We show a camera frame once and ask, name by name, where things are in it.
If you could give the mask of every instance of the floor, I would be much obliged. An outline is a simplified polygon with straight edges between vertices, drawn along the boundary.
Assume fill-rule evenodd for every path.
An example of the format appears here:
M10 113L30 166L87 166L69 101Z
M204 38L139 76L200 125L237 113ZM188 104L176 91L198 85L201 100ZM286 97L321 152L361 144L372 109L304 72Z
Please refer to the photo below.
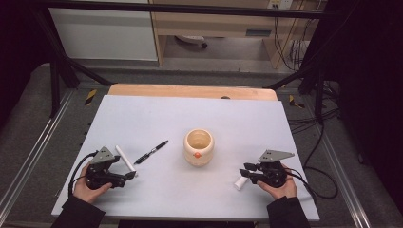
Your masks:
M208 47L203 49L170 37L163 66L130 63L119 68L97 65L93 70L119 83L251 87L271 85L293 72L285 66L273 70L269 56L262 51L262 41L259 39L213 37L206 38L206 41ZM63 117L58 122L52 122L48 117L48 68L39 67L33 72L7 125L1 129L0 162L7 164L0 167L0 196L4 196L0 203L0 222L5 219L3 227L49 227L54 220L50 211L57 199L58 190L66 181L67 173L80 150L80 144L86 138L102 96L108 90L82 74L79 77L82 83L77 89L66 89L62 84L64 98L69 102L63 109ZM300 96L297 92L298 85L299 81L295 80L277 91L289 121L312 117L313 96ZM91 105L84 105L88 92L94 88L97 89L94 100ZM293 104L290 104L290 95L294 96ZM332 100L324 100L323 103L326 105L323 112L336 108ZM54 124L55 128L47 132L50 137L45 143L37 144L37 140L44 137L42 133L47 124ZM294 132L301 161L305 161L317 143L320 128L314 125L298 133L298 129L290 127ZM339 185L340 193L335 199L319 199L317 209L321 221L312 222L311 225L403 227L401 215L374 170L359 163L355 145L343 120L335 116L326 121L324 132L321 144L310 159L310 166L320 168L332 177L338 177L340 174L330 163L333 160L329 156L329 151L335 151L350 184ZM33 155L32 151L39 151L39 155ZM311 170L307 170L306 174L308 181L323 195L329 196L335 191L332 183L322 175ZM353 205L353 210L348 202L351 195L345 193L353 194L359 202L358 205ZM364 212L361 216L369 221L367 226L357 224L353 213L356 207L361 207ZM117 221L113 219L105 219L103 222L108 227L116 227L116 224Z

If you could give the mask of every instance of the beige cup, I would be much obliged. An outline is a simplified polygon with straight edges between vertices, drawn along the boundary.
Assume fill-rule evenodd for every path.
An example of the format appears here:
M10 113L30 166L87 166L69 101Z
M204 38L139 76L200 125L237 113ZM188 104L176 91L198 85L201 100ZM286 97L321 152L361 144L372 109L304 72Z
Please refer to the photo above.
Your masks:
M214 138L204 129L193 129L184 137L183 148L187 162L203 166L213 158Z

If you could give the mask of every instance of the wooden panel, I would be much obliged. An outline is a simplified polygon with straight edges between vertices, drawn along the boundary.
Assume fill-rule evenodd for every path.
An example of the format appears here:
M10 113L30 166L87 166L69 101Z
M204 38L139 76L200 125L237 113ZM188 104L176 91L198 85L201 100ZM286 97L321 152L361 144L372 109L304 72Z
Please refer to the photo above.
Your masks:
M276 101L276 92L272 89L250 87L219 87L189 85L113 85L108 95L156 96L156 97L193 97L221 98L227 96L239 100Z

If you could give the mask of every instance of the person's left hand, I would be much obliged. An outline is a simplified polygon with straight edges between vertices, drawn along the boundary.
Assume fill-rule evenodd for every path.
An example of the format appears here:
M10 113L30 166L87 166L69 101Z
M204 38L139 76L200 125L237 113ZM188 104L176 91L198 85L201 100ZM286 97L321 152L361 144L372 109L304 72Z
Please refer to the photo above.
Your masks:
M88 169L88 167L89 163L81 171L80 177L86 175L86 170ZM96 190L92 190L88 188L88 186L86 186L86 178L80 178L77 180L77 183L75 184L73 196L92 204L99 196L105 193L111 186L112 183L107 183Z

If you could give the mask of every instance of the white tabletop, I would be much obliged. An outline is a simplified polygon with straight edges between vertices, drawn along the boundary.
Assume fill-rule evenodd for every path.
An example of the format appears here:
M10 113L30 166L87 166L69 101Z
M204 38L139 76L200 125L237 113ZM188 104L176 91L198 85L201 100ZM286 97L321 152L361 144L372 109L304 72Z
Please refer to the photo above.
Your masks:
M183 138L194 128L208 130L215 139L214 157L203 167L192 166L183 156ZM97 199L95 205L107 217L267 220L266 205L273 198L251 181L240 191L234 187L243 164L257 163L266 149L295 153L282 162L305 179L281 102L203 98L104 96L72 170L103 146L119 155L119 145L134 162L165 140L166 146L134 166L137 178ZM129 169L119 161L110 171L125 174ZM68 181L54 216L67 200ZM299 180L296 184L308 220L319 220L312 198Z

